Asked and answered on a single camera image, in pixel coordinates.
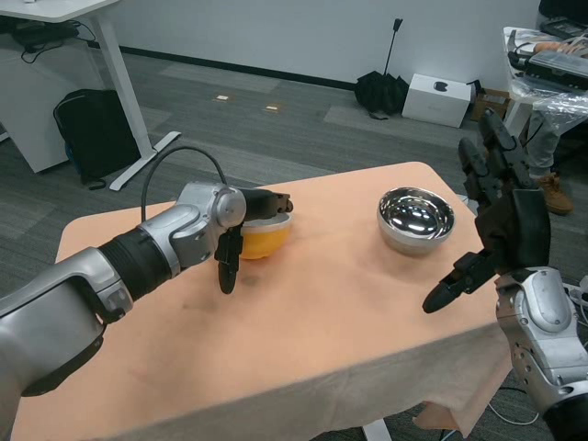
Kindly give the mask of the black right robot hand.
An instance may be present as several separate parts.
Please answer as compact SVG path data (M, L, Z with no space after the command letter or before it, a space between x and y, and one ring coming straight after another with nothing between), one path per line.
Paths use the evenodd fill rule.
M454 263L454 269L425 298L426 313L445 308L496 275L548 264L548 209L543 191L528 173L520 141L490 108L479 119L479 131L486 153L463 138L458 157L467 196L478 203L475 225L483 248L465 253Z

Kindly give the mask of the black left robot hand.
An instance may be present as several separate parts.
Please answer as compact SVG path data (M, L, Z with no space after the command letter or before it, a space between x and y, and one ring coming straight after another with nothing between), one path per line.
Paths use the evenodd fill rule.
M270 256L285 244L291 231L290 195L244 188L237 193L244 198L244 214L220 236L214 255L224 294L234 290L241 257L255 260Z

